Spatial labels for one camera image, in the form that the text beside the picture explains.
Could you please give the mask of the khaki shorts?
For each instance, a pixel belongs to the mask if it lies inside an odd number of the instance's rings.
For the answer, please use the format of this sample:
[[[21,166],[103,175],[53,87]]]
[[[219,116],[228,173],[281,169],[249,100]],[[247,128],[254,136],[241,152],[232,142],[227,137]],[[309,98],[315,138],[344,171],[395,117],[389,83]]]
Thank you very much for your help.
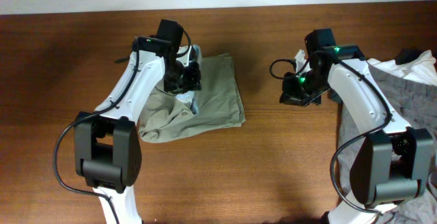
[[[166,143],[220,128],[240,127],[244,107],[236,85],[234,61],[228,54],[204,57],[202,89],[192,103],[154,89],[139,116],[139,137],[148,143]]]

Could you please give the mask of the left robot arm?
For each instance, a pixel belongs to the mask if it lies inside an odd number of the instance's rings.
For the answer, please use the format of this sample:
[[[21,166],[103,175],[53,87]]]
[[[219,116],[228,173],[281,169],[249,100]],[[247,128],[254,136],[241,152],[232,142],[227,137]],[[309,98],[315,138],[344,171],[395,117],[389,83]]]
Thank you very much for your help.
[[[97,194],[107,223],[141,223],[133,185],[142,153],[139,116],[155,87],[191,103],[201,89],[198,46],[182,46],[188,34],[161,20],[156,34],[132,43],[128,65],[108,97],[93,113],[81,111],[74,124],[76,173]]]

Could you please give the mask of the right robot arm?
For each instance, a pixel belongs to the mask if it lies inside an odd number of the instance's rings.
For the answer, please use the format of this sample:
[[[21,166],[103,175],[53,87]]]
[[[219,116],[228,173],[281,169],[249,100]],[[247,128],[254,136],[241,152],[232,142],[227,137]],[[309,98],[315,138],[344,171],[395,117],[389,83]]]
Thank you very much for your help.
[[[399,204],[423,196],[432,163],[433,140],[424,128],[413,128],[377,86],[357,45],[338,45],[331,29],[305,37],[306,49],[290,60],[293,72],[282,76],[279,101],[305,107],[319,105],[333,90],[334,100],[348,108],[359,134],[341,145],[330,161],[330,178],[340,204],[322,223],[372,223]],[[336,181],[335,162],[348,146],[363,144],[350,170],[351,190],[344,195]]]

